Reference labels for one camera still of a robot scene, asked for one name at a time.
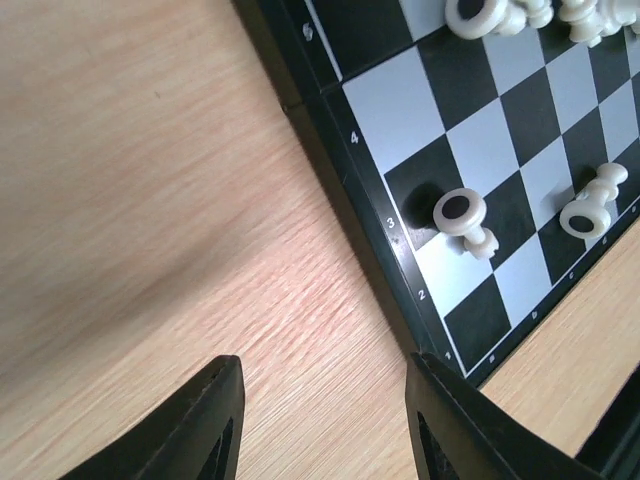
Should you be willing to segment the black and grey chessboard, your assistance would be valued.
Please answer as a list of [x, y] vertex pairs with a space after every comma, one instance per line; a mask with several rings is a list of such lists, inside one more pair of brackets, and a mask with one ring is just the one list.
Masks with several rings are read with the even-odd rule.
[[[331, 165], [416, 347], [470, 383], [493, 373], [639, 216], [639, 30], [595, 47], [553, 20], [464, 40], [441, 1], [239, 1], [281, 106]], [[618, 163], [611, 225], [562, 209]], [[436, 202], [469, 188], [499, 242], [476, 259]]]

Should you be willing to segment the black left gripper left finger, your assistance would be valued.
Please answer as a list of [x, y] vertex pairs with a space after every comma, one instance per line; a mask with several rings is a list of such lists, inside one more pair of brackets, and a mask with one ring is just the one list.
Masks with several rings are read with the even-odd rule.
[[240, 358], [221, 355], [65, 479], [234, 479], [245, 409]]

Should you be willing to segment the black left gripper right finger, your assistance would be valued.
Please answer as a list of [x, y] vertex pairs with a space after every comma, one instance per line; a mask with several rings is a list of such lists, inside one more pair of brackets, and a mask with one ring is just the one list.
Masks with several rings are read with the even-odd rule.
[[434, 355], [413, 353], [405, 400], [420, 479], [600, 479]]

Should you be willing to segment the white rook piece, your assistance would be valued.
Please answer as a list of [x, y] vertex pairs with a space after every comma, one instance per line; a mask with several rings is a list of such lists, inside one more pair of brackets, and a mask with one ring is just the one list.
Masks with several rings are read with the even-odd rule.
[[433, 219], [437, 229], [449, 236], [461, 237], [464, 248], [476, 259], [490, 259], [499, 249], [494, 233], [482, 226], [487, 204], [469, 188], [447, 192], [435, 204]]

